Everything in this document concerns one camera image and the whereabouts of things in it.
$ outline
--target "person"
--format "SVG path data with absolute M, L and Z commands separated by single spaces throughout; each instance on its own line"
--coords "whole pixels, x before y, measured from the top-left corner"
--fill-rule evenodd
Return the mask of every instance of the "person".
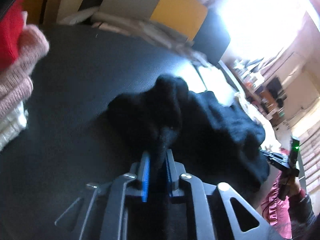
M 289 185 L 289 216 L 291 220 L 292 239 L 320 239 L 320 216 L 312 210 L 311 199 L 300 186 L 296 177 L 280 180 L 281 184 Z

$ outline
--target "red cuff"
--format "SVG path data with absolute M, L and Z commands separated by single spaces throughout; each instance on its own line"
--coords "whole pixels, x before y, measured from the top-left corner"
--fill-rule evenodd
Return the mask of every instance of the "red cuff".
M 290 203 L 300 202 L 305 196 L 306 196 L 306 192 L 304 189 L 301 188 L 297 195 L 293 195 L 289 198 L 289 202 Z

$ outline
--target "black device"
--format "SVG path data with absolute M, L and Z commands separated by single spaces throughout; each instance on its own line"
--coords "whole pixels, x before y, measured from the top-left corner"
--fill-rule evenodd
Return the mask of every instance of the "black device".
M 270 153 L 263 150 L 260 151 L 268 158 L 271 165 L 282 171 L 281 178 L 289 179 L 291 176 L 299 176 L 299 170 L 296 168 L 299 146 L 299 138 L 292 136 L 290 140 L 290 154 L 288 156 L 281 153 Z M 289 193 L 289 189 L 289 185 L 281 185 L 278 198 L 285 200 L 285 197 Z
M 188 240 L 267 240 L 270 234 L 272 239 L 282 239 L 229 184 L 207 184 L 186 173 L 184 165 L 174 161 L 171 150 L 153 185 L 149 185 L 153 181 L 149 169 L 150 156 L 145 152 L 140 163 L 133 163 L 129 173 L 112 183 L 87 184 L 88 189 L 55 222 L 67 229 L 64 239 L 160 239 L 157 230 L 150 227 L 152 219 L 161 221 L 163 216 L 155 213 L 144 222 L 137 222 L 137 216 L 144 216 L 151 205 L 161 213 L 165 205 L 184 203 Z M 173 224 L 171 231 L 180 222 Z M 137 233 L 134 227 L 144 227 L 149 235 Z

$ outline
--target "bright window light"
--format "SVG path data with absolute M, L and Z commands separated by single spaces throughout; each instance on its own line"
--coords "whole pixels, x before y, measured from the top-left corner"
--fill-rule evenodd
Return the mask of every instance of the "bright window light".
M 301 27 L 304 0 L 228 0 L 221 16 L 235 52 L 245 59 L 275 56 Z

